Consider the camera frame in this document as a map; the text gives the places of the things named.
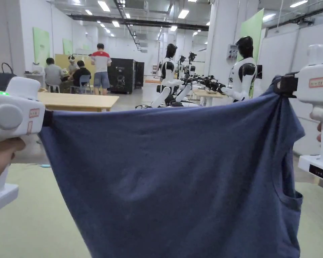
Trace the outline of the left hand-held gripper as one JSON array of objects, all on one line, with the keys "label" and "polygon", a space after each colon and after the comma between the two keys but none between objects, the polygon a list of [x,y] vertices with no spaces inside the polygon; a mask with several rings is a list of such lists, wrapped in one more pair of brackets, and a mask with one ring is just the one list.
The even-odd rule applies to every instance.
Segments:
[{"label": "left hand-held gripper", "polygon": [[0,210],[13,202],[19,192],[16,184],[6,182],[11,164],[50,166],[38,137],[46,121],[46,107],[38,100],[40,83],[33,79],[13,77],[6,87],[0,86],[0,141],[20,138],[25,147],[0,175]]}]

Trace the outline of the person's left hand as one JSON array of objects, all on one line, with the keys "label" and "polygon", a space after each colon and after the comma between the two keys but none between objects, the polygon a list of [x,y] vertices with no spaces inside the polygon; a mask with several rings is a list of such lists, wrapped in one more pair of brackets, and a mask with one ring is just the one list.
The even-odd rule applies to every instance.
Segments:
[{"label": "person's left hand", "polygon": [[15,153],[21,151],[24,147],[25,143],[20,138],[12,138],[0,141],[0,175],[11,163]]}]

